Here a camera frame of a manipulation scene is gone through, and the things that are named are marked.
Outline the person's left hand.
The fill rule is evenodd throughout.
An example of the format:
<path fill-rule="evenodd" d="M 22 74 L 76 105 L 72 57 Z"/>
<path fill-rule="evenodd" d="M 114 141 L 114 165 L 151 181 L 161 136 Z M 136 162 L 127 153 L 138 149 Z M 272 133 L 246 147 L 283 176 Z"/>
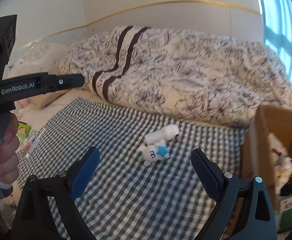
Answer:
<path fill-rule="evenodd" d="M 16 154 L 19 148 L 17 133 L 17 117 L 10 114 L 11 120 L 6 127 L 3 142 L 0 145 L 0 182 L 12 184 L 19 176 L 19 158 Z"/>

